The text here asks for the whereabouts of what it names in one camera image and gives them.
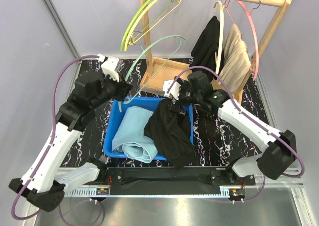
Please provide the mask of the light blue trousers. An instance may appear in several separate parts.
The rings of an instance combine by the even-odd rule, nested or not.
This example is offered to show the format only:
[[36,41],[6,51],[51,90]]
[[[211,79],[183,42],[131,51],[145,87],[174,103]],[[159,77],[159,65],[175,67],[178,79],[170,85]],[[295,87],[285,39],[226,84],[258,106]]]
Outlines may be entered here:
[[158,151],[153,140],[144,135],[144,128],[153,112],[141,107],[129,107],[112,140],[112,152],[150,163]]

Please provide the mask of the mint green hanger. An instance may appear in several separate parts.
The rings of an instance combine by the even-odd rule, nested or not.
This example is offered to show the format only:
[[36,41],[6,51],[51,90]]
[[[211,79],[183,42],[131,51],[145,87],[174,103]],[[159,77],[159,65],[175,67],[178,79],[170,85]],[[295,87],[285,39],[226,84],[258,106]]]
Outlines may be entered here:
[[164,61],[164,63],[161,65],[161,67],[150,77],[150,79],[146,82],[146,84],[142,87],[139,88],[139,90],[135,93],[134,96],[132,96],[130,99],[128,100],[124,100],[123,101],[123,104],[124,105],[128,105],[129,103],[132,102],[132,100],[147,86],[147,84],[161,71],[161,69],[168,63],[168,61],[179,51],[179,49],[181,48],[182,46],[182,41],[178,42],[177,41],[177,38],[181,38],[183,41],[186,41],[186,38],[183,37],[182,35],[169,35],[169,36],[165,36],[163,38],[160,38],[159,40],[155,41],[154,43],[152,43],[151,45],[149,45],[148,47],[146,47],[142,52],[141,54],[138,56],[138,58],[134,61],[134,63],[131,65],[131,67],[129,68],[126,76],[125,76],[125,81],[128,80],[128,78],[130,77],[130,75],[132,74],[132,71],[136,68],[136,65],[138,63],[138,61],[141,59],[141,57],[143,55],[146,54],[147,51],[149,51],[153,46],[155,46],[156,44],[160,43],[161,41],[164,41],[166,39],[169,39],[169,38],[174,38],[175,40],[175,43],[177,45],[177,49],[172,53],[172,55],[166,59]]

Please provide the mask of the green plastic hanger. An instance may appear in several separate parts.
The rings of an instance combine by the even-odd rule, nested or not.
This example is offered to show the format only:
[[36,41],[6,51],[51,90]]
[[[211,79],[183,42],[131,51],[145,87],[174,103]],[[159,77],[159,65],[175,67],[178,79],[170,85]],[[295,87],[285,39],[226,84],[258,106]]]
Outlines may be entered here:
[[120,52],[126,52],[129,46],[137,45],[141,39],[144,40],[145,46],[150,45],[150,31],[175,11],[183,0],[169,0],[168,5],[150,20],[149,12],[162,1],[163,0],[145,0],[145,2],[142,3],[125,30],[120,43]]

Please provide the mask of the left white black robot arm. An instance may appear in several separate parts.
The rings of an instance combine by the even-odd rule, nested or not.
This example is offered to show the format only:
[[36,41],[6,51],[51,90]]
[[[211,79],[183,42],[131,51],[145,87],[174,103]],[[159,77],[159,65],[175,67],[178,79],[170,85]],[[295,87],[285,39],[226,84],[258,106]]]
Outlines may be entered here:
[[123,76],[113,79],[95,71],[80,74],[67,101],[54,113],[55,123],[45,146],[27,173],[12,179],[9,188],[50,212],[60,205],[66,193],[88,182],[104,183],[108,172],[96,159],[63,175],[57,175],[57,171],[73,143],[95,118],[96,110],[110,100],[123,101],[131,89]]

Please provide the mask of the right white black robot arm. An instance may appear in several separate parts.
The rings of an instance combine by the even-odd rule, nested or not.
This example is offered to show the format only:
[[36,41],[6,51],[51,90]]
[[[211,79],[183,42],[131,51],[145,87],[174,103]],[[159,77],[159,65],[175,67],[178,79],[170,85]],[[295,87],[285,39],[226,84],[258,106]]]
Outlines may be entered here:
[[207,75],[193,72],[182,80],[174,79],[165,93],[182,105],[197,104],[208,113],[230,123],[247,136],[260,150],[260,154],[236,159],[228,165],[226,178],[238,184],[245,176],[263,174],[276,180],[297,159],[296,138],[289,130],[281,132],[244,109],[229,90],[213,89]]

